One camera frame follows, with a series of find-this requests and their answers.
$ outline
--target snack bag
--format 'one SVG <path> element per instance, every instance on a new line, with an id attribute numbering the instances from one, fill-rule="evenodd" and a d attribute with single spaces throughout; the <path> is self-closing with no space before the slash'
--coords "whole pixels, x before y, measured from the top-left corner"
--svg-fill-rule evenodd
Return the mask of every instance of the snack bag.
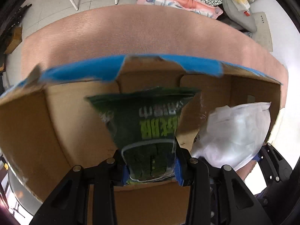
<path id="1" fill-rule="evenodd" d="M 121 151 L 129 169 L 128 183 L 162 181 L 173 175 L 178 119 L 196 92 L 158 87 L 87 98 Z"/>

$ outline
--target white plastic bag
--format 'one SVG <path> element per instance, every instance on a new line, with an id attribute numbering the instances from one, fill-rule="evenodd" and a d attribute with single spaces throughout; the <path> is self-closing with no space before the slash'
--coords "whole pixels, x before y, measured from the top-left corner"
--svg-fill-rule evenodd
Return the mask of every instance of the white plastic bag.
<path id="1" fill-rule="evenodd" d="M 207 126 L 200 129 L 191 156 L 202 156 L 214 167 L 227 164 L 235 171 L 240 169 L 263 145 L 271 121 L 270 105 L 258 102 L 216 108 Z"/>

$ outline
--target metal screw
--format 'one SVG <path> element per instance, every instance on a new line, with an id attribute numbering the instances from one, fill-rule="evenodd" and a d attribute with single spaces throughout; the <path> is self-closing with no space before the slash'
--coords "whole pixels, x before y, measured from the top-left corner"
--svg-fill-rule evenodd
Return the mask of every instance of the metal screw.
<path id="1" fill-rule="evenodd" d="M 225 171 L 231 171 L 231 169 L 232 169 L 231 166 L 229 166 L 229 165 L 224 165 L 223 168 Z"/>
<path id="2" fill-rule="evenodd" d="M 80 170 L 81 170 L 81 166 L 79 166 L 79 165 L 76 165 L 76 166 L 73 167 L 74 172 L 78 172 Z"/>
<path id="3" fill-rule="evenodd" d="M 106 162 L 107 162 L 108 164 L 113 164 L 115 161 L 116 161 L 116 160 L 115 160 L 114 158 L 108 158 L 108 159 L 106 160 Z"/>
<path id="4" fill-rule="evenodd" d="M 195 157 L 190 158 L 190 163 L 196 164 L 198 163 L 198 159 Z"/>

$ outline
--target open cardboard box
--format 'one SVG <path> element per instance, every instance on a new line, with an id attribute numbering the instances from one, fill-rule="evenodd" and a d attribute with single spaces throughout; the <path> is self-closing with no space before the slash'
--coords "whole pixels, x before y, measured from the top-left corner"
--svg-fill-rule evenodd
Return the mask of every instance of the open cardboard box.
<path id="1" fill-rule="evenodd" d="M 280 82 L 240 65 L 184 56 L 124 58 L 68 64 L 47 70 L 41 77 L 34 70 L 0 99 L 0 148 L 19 179 L 40 200 L 47 198 L 72 166 L 96 166 L 116 150 L 86 96 L 155 86 L 199 88 L 201 92 L 182 110 L 176 133 L 181 147 L 188 150 L 216 107 L 272 102 L 269 135 L 284 106 Z M 189 187 L 175 182 L 115 189 L 118 223 L 184 223 L 188 199 Z"/>

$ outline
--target green plastic package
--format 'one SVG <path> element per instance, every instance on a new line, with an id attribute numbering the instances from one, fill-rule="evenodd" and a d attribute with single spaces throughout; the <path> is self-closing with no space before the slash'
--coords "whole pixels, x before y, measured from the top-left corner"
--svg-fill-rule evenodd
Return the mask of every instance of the green plastic package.
<path id="1" fill-rule="evenodd" d="M 87 97 L 121 151 L 129 168 L 128 183 L 162 181 L 172 176 L 178 119 L 182 108 L 198 91 L 157 87 L 130 94 Z"/>

